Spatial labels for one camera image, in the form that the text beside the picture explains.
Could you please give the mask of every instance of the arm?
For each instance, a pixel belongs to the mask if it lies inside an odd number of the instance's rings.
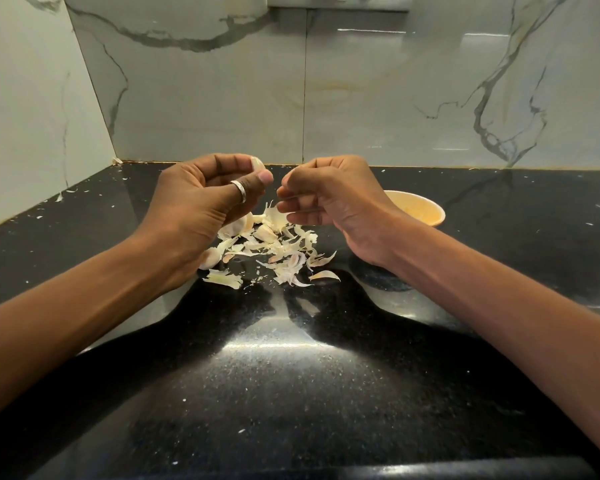
[[[0,411],[60,363],[192,277],[225,223],[273,177],[247,155],[208,155],[162,172],[126,241],[0,305]],[[238,179],[247,201],[237,187]]]
[[[360,258],[464,320],[600,448],[599,315],[408,217],[360,157],[298,167],[278,195],[291,222],[334,223]]]

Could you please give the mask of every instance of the ring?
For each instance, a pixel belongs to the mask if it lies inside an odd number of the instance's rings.
[[[238,190],[242,194],[242,201],[240,203],[245,203],[247,201],[247,192],[244,190],[244,186],[238,180],[232,180],[231,183],[238,187]]]

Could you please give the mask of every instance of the bowl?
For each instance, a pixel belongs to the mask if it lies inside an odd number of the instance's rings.
[[[387,197],[411,217],[432,227],[439,226],[447,216],[442,207],[422,195],[385,190]]]

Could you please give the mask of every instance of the wall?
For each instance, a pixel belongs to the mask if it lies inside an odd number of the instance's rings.
[[[66,0],[120,158],[600,168],[600,0]]]
[[[62,0],[0,0],[0,222],[113,158]]]

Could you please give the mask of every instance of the hand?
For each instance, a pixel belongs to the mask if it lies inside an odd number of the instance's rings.
[[[231,180],[244,186],[244,203]],[[195,274],[220,227],[250,212],[272,182],[269,170],[254,173],[251,157],[238,154],[205,155],[162,172],[149,210],[131,240],[176,261],[165,292]]]
[[[360,259],[385,266],[386,237],[411,219],[380,187],[362,157],[317,158],[291,170],[278,189],[280,212],[300,225],[334,224]]]

